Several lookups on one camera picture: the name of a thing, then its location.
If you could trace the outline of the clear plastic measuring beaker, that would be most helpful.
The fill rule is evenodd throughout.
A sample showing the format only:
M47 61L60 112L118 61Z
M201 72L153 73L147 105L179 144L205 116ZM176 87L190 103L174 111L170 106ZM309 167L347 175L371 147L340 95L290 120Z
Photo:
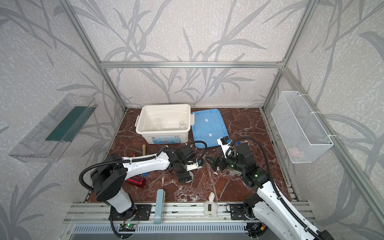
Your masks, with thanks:
M155 118L153 120L153 129L156 131L162 131L164 129L162 118Z

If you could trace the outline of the small white ceramic dish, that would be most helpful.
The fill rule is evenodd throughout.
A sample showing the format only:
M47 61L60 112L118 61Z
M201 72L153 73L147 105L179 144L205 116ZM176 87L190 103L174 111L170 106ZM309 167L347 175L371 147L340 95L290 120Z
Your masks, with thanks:
M185 183L190 183L193 180L193 178L192 177L188 177L188 178L184 178L183 180L184 180Z

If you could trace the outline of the small clear plastic cup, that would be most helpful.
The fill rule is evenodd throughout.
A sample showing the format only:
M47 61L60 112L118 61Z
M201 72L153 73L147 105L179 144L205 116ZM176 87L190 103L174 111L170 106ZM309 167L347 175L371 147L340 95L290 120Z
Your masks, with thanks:
M185 122L179 122L179 128L180 130L186 130L188 127Z

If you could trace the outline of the blue plastic bin lid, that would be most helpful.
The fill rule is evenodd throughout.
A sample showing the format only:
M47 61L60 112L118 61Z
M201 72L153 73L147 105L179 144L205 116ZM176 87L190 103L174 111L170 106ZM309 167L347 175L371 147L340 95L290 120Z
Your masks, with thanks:
M229 137L227 127L218 109L191 113L194 124L191 126L194 141L203 141L208 148L219 146L218 139Z

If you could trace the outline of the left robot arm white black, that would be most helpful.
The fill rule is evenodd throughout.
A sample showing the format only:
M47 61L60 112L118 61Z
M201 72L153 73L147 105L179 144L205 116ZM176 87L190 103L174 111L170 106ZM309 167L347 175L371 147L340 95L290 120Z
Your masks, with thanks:
M203 166L201 158L188 145L175 149L165 146L156 154L141 157L113 154L104 162L82 170L79 182L94 192L98 202L111 206L111 221L114 220L113 214L117 214L118 220L129 220L135 217L138 208L123 189L126 180L144 173L169 170L176 173L180 183L189 183L194 178L192 171Z

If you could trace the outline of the white plastic storage bin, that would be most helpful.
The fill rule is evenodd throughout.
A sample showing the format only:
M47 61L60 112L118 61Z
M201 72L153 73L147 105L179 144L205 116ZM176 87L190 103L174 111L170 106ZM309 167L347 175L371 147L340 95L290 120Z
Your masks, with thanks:
M188 104L147 105L144 106L135 122L136 133L141 135L150 145L183 144L189 140L189 132L194 124ZM162 118L164 129L153 129L153 120ZM179 122L185 122L186 130L180 130Z

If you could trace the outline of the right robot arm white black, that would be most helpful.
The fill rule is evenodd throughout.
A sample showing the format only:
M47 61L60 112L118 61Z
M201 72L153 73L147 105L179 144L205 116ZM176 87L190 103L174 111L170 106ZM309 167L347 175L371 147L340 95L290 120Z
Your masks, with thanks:
M246 144L236 148L218 141L223 154L212 161L214 170L232 168L241 172L242 181L254 191L244 200L245 215L265 224L281 240L331 240L332 235L320 231L281 193L272 176L256 165L254 154Z

